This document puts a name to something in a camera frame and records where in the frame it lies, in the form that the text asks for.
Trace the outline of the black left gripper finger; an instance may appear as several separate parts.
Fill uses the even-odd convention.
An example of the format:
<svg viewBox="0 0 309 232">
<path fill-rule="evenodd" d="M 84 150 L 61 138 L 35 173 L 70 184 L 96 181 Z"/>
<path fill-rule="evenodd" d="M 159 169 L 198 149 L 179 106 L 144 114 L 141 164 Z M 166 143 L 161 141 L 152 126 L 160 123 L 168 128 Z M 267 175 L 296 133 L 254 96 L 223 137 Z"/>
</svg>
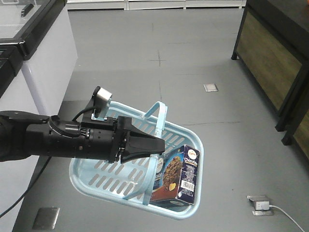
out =
<svg viewBox="0 0 309 232">
<path fill-rule="evenodd" d="M 165 151 L 165 141 L 143 132 L 130 131 L 123 139 L 123 148 L 120 162 L 126 163 L 152 154 L 162 154 Z"/>
</svg>

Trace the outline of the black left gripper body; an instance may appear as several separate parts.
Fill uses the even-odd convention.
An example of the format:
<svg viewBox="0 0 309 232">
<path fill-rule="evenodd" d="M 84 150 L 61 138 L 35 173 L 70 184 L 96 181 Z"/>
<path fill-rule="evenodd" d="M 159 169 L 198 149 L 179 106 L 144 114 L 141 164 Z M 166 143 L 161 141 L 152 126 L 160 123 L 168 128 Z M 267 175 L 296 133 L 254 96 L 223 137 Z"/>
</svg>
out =
<svg viewBox="0 0 309 232">
<path fill-rule="evenodd" d="M 109 163 L 133 160 L 134 150 L 129 146 L 132 130 L 132 118 L 127 116 L 119 116 L 117 119 L 108 117 L 105 121 L 83 119 L 81 134 L 84 139 L 79 144 L 83 149 L 79 151 L 79 158 Z"/>
</svg>

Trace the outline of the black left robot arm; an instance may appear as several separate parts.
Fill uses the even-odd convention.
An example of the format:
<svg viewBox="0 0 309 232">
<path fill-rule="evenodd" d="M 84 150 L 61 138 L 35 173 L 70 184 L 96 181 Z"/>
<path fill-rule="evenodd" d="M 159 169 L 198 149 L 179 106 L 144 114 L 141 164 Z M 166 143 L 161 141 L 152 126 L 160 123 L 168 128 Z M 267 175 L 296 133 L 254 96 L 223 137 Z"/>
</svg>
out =
<svg viewBox="0 0 309 232">
<path fill-rule="evenodd" d="M 127 116 L 84 116 L 77 122 L 23 111 L 0 113 L 2 162 L 49 156 L 126 163 L 164 151 L 163 139 L 140 131 Z"/>
</svg>

